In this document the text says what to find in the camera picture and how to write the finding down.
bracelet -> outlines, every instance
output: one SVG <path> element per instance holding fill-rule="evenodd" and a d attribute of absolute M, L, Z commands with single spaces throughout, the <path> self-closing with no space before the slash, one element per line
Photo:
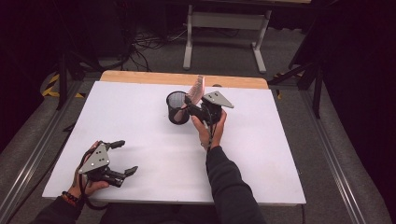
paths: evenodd
<path fill-rule="evenodd" d="M 77 202 L 78 202 L 78 198 L 76 198 L 74 195 L 72 195 L 71 193 L 67 192 L 67 191 L 63 191 L 62 192 L 62 198 L 67 202 L 70 203 L 72 205 L 74 205 L 75 207 L 77 207 Z"/>

mesh cup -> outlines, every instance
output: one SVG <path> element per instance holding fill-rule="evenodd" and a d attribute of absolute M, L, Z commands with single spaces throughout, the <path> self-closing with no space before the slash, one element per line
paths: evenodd
<path fill-rule="evenodd" d="M 190 115 L 186 109 L 181 107 L 184 105 L 184 97 L 187 93 L 184 91 L 171 92 L 166 97 L 166 104 L 168 105 L 168 118 L 174 124 L 184 124 L 190 119 Z"/>

white tabletop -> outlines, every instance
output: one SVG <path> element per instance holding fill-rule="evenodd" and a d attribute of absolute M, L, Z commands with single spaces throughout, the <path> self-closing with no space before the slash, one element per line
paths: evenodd
<path fill-rule="evenodd" d="M 78 122 L 43 192 L 55 198 L 70 187 L 84 152 L 96 140 L 125 140 L 110 149 L 109 167 L 121 172 L 139 166 L 120 188 L 95 192 L 92 199 L 134 203 L 213 203 L 205 170 L 205 151 L 189 121 L 171 123 L 166 96 L 191 86 L 95 82 Z M 234 106 L 221 139 L 263 204 L 305 203 L 288 141 L 268 90 L 206 87 L 220 91 Z"/>

black sleeve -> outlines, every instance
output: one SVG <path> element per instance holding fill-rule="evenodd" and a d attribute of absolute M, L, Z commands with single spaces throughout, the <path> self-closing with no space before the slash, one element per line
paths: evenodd
<path fill-rule="evenodd" d="M 31 224 L 75 224 L 81 211 L 62 197 L 56 198 L 54 202 L 41 210 Z"/>
<path fill-rule="evenodd" d="M 221 223 L 265 223 L 250 186 L 221 147 L 207 153 L 206 170 Z"/>

person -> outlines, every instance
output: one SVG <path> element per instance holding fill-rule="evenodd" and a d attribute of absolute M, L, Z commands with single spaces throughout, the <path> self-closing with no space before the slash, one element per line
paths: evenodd
<path fill-rule="evenodd" d="M 238 167 L 227 158 L 220 146 L 226 118 L 227 114 L 222 110 L 209 146 L 210 137 L 205 125 L 195 116 L 191 116 L 201 145 L 207 153 L 205 165 L 214 206 L 110 203 L 101 223 L 162 223 L 169 220 L 200 224 L 265 223 L 249 185 L 242 180 Z M 31 223 L 76 223 L 83 206 L 83 202 L 77 200 L 81 195 L 78 186 L 77 183 L 64 192 L 45 207 Z M 93 182 L 85 192 L 92 195 L 97 190 L 107 187 L 108 183 L 105 181 Z"/>

